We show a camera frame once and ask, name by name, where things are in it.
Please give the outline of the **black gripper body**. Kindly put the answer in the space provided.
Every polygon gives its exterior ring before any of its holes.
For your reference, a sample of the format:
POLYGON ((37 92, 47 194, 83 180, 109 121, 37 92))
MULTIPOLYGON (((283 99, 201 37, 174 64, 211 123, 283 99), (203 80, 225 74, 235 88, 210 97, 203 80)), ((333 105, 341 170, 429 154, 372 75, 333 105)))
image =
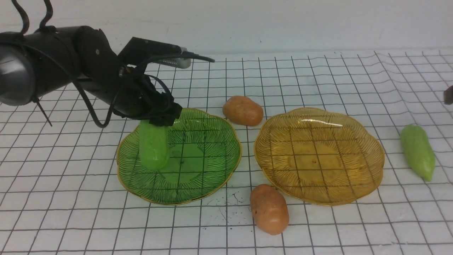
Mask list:
POLYGON ((81 64, 79 72, 76 88, 97 126, 107 126, 112 115, 148 120, 155 126, 172 126, 182 113, 182 106, 175 102, 162 80, 155 78, 164 89, 164 92, 158 92, 149 77, 136 74, 121 63, 81 64), (99 120, 87 94, 109 106, 104 122, 99 120))

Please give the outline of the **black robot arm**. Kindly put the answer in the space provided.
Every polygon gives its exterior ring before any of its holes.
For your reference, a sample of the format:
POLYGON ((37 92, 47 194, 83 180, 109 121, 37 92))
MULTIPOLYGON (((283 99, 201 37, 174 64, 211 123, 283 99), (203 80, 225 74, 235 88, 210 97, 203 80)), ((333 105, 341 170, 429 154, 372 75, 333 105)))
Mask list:
POLYGON ((160 79, 158 92, 145 67, 127 63, 100 29, 51 28, 23 35, 1 33, 1 103, 23 106, 72 83, 93 121, 104 128, 112 114, 172 126, 182 106, 160 79))

